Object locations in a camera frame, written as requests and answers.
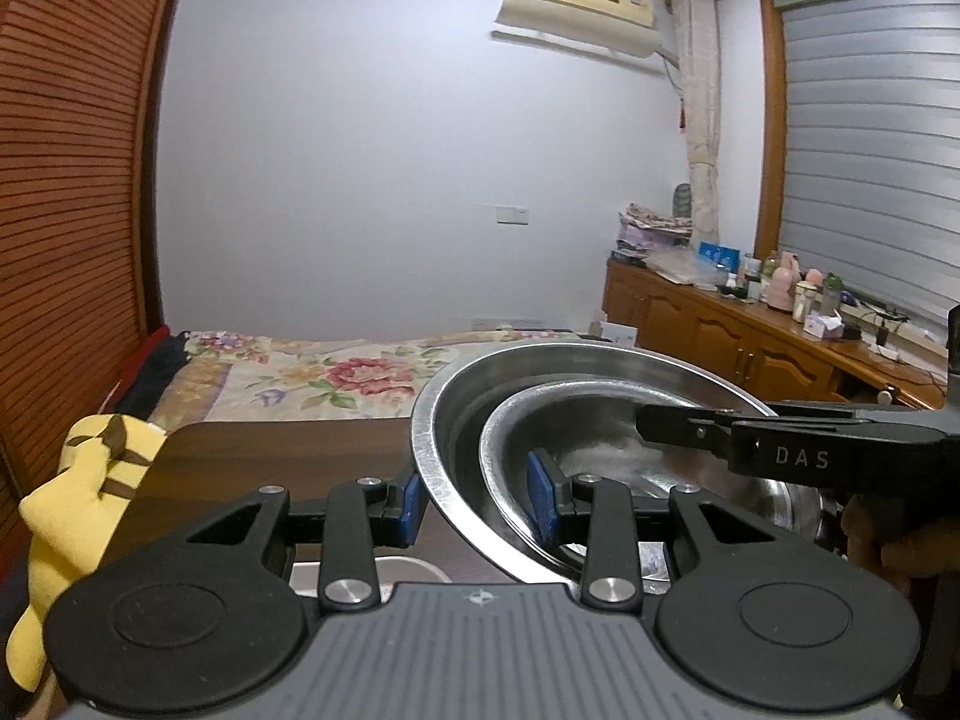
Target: yellow plush toy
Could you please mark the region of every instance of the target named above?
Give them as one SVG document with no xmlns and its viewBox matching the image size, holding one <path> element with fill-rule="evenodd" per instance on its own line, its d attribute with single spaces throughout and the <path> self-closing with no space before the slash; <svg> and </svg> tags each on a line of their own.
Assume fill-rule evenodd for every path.
<svg viewBox="0 0 960 720">
<path fill-rule="evenodd" d="M 99 565 L 165 440 L 160 428 L 132 416 L 88 416 L 70 429 L 58 475 L 20 501 L 20 515 L 34 535 L 27 566 L 30 607 L 7 643 L 7 667 L 24 690 L 37 690 L 46 664 L 47 610 Z"/>
</svg>

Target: crosshair logo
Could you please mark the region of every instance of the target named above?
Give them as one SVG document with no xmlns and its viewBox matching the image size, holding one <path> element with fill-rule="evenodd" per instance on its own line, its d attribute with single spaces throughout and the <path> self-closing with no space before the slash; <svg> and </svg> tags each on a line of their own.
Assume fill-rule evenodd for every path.
<svg viewBox="0 0 960 720">
<path fill-rule="evenodd" d="M 493 595 L 493 593 L 483 589 L 483 587 L 467 595 L 467 600 L 472 604 L 477 604 L 479 607 L 492 604 L 497 598 L 499 598 L 499 596 Z"/>
</svg>

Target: window blind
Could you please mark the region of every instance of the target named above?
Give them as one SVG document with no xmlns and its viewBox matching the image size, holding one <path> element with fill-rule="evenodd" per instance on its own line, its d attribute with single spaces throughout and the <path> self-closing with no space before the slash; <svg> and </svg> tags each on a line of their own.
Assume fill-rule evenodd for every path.
<svg viewBox="0 0 960 720">
<path fill-rule="evenodd" d="M 787 151 L 779 245 L 946 322 L 960 303 L 960 0 L 775 0 Z"/>
</svg>

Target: cabinet handle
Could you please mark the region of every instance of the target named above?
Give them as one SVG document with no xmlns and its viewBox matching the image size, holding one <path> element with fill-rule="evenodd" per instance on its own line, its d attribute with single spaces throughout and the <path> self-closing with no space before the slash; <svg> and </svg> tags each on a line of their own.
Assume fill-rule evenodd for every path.
<svg viewBox="0 0 960 720">
<path fill-rule="evenodd" d="M 733 384 L 740 377 L 740 358 L 743 357 L 743 349 L 736 351 L 736 360 L 733 361 Z"/>
</svg>

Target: floral bedding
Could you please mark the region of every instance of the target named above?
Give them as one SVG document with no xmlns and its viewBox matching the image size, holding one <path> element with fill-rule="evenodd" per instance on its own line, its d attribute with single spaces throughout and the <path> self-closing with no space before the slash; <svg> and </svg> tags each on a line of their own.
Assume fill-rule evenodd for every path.
<svg viewBox="0 0 960 720">
<path fill-rule="evenodd" d="M 498 330 L 373 343 L 195 332 L 186 343 L 191 360 L 164 392 L 151 421 L 172 432 L 204 421 L 409 416 L 416 396 L 444 365 L 524 338 L 577 336 Z"/>
</svg>

